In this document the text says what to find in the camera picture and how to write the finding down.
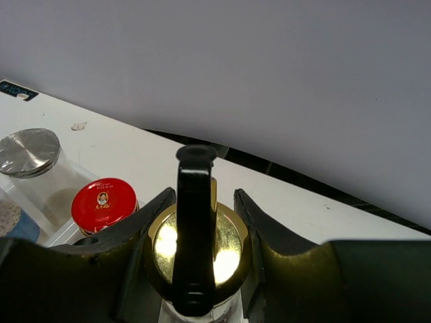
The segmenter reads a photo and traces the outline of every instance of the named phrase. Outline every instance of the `blue object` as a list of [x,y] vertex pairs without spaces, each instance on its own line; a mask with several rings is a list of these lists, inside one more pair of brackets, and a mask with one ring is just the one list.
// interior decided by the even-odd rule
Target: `blue object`
[[6,234],[9,238],[27,239],[31,242],[38,241],[40,228],[36,222],[23,210],[21,210],[20,220],[16,226]]

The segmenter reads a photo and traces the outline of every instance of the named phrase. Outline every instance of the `sticker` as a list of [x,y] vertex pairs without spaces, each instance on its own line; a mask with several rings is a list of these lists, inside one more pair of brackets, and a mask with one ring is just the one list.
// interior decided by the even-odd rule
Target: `sticker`
[[84,130],[85,128],[86,128],[86,125],[87,125],[87,123],[86,122],[83,122],[83,123],[75,123],[73,126],[72,126],[72,130],[73,131],[80,131],[80,130]]
[[96,210],[99,209],[107,209],[109,208],[109,195],[107,192],[101,192],[98,196],[97,196],[97,204],[96,205]]
[[8,81],[0,82],[0,92],[9,94],[10,96],[13,96],[15,98],[20,98],[23,101],[27,102],[35,98],[39,94],[38,92],[26,89],[25,87],[22,87],[20,85],[12,84]]

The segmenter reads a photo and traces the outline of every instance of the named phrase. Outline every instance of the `jar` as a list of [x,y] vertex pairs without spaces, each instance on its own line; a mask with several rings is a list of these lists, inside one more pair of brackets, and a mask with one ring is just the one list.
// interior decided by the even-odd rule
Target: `jar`
[[0,141],[0,172],[59,229],[71,218],[71,204],[85,184],[60,140],[47,129],[18,131]]
[[234,210],[217,201],[216,151],[191,145],[179,160],[177,200],[148,227],[143,263],[162,296],[159,323],[233,323],[252,261],[251,237]]
[[101,178],[83,187],[72,202],[72,218],[87,236],[133,214],[139,203],[133,188],[118,178]]
[[36,222],[0,189],[0,237],[21,238],[43,244],[47,236]]

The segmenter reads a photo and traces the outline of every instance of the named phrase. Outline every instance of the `silver metal lid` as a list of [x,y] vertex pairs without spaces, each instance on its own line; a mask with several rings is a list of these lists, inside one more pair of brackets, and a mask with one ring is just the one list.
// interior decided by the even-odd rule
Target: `silver metal lid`
[[52,131],[18,131],[0,140],[0,173],[15,178],[37,177],[56,164],[60,152],[60,140]]

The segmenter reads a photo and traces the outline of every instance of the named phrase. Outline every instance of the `gold metal lid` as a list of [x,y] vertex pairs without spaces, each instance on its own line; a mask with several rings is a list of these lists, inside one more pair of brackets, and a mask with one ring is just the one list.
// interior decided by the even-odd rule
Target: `gold metal lid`
[[[234,295],[248,273],[251,242],[242,219],[227,206],[217,203],[215,259],[215,304]],[[162,212],[148,230],[144,258],[152,285],[170,300],[176,253],[176,205]]]

